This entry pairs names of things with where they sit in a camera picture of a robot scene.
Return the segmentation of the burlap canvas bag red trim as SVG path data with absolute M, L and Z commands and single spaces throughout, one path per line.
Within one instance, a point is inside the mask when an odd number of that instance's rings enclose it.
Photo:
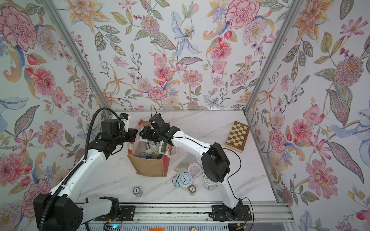
M 150 149 L 148 142 L 144 141 L 137 134 L 135 142 L 128 144 L 127 157 L 130 163 L 138 175 L 151 178 L 166 177 L 172 154 L 172 146 L 168 144 L 167 151 L 164 154 L 155 152 L 149 156 L 145 153 L 145 150 Z

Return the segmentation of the pink round alarm clock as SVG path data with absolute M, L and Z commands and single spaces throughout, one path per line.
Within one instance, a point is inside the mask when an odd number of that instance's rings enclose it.
M 188 173 L 193 177 L 193 178 L 198 178 L 202 174 L 202 168 L 199 164 L 197 163 L 192 163 L 188 167 Z

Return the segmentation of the small white digital clock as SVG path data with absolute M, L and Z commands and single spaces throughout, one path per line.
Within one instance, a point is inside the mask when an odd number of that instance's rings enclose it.
M 148 154 L 148 155 L 150 156 L 150 155 L 154 154 L 154 153 L 155 153 L 155 151 L 153 151 L 153 150 L 151 150 L 151 149 L 147 149 L 147 150 L 145 150 L 145 153 L 146 153 L 146 154 Z

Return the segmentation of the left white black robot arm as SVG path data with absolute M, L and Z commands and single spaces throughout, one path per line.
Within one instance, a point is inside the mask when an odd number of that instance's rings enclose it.
M 100 197 L 95 202 L 77 205 L 82 189 L 96 170 L 113 154 L 117 146 L 134 142 L 137 130 L 129 127 L 130 117 L 107 119 L 95 139 L 88 141 L 86 154 L 67 176 L 50 192 L 39 194 L 33 202 L 37 227 L 40 231 L 76 231 L 82 224 L 98 217 L 110 220 L 121 214 L 118 199 Z

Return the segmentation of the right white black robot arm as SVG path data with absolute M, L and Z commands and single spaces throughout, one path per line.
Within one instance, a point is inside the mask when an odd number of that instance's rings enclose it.
M 201 159 L 206 177 L 216 183 L 225 207 L 225 215 L 236 220 L 242 213 L 243 202 L 237 197 L 231 187 L 229 178 L 230 161 L 224 148 L 217 142 L 213 144 L 199 141 L 180 130 L 178 127 L 165 123 L 161 114 L 155 114 L 149 119 L 149 126 L 140 129 L 139 134 L 143 140 L 162 142 L 174 147 L 184 149 Z

